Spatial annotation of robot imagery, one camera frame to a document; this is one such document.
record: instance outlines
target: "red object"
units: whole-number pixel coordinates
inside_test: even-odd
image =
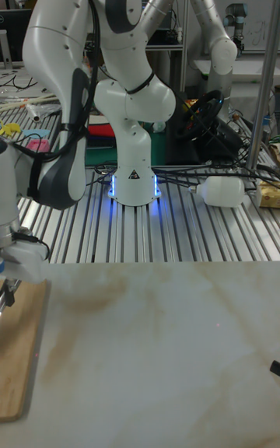
[[[32,138],[26,147],[35,152],[49,152],[50,143],[46,138],[42,138],[41,140],[39,138]]]
[[[109,123],[106,124],[90,124],[88,127],[89,133],[93,137],[114,137],[113,128]]]

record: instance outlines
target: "table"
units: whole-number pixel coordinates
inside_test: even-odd
[[[2,446],[278,448],[279,268],[49,265],[25,413]]]

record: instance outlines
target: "green mat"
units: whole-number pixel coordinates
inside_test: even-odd
[[[151,134],[152,139],[152,165],[160,166],[165,164],[165,141],[164,133]],[[87,149],[86,165],[92,166],[105,161],[117,161],[116,149]]]

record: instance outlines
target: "white cable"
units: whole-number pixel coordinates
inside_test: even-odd
[[[3,106],[0,106],[0,112],[9,111],[10,109],[13,109],[14,107],[26,106],[27,104],[37,104],[37,103],[42,103],[42,102],[49,102],[50,100],[58,100],[58,98],[53,93],[51,93],[51,94],[49,94],[49,96],[45,96],[45,97],[37,97],[36,99],[20,100],[18,103],[3,104]]]

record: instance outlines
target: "electronic equipment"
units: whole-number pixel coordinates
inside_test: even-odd
[[[0,30],[7,31],[12,61],[23,60],[23,41],[30,21],[32,9],[0,10]]]

